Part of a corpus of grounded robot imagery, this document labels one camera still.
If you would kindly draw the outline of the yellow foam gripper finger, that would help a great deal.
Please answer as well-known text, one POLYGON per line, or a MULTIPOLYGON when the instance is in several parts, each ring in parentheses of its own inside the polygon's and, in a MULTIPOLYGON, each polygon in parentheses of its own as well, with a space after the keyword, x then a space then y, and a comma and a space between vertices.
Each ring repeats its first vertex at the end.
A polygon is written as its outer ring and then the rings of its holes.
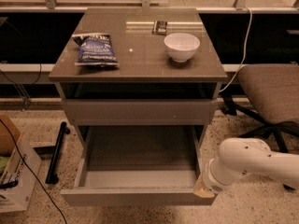
POLYGON ((214 198, 215 197, 215 194, 205 186, 202 175, 198 176, 198 178, 194 184, 193 194, 200 198, 214 198))

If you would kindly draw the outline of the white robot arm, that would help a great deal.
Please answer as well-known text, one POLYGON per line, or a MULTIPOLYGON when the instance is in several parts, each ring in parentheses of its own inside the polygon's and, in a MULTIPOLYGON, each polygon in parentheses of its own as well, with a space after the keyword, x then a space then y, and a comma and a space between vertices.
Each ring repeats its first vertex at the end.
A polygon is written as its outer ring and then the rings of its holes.
POLYGON ((213 198, 248 175, 263 175, 293 189, 299 188, 299 156, 275 152, 258 138, 228 138, 221 142, 218 155, 199 175, 193 194, 213 198))

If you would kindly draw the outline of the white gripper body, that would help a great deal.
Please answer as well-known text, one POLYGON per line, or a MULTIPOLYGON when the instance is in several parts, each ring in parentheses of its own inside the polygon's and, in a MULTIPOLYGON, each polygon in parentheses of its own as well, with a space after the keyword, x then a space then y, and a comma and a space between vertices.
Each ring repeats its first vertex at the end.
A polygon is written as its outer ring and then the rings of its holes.
POLYGON ((233 184, 232 177, 218 158, 212 159, 206 164, 203 181, 205 187, 215 194, 226 191, 233 184))

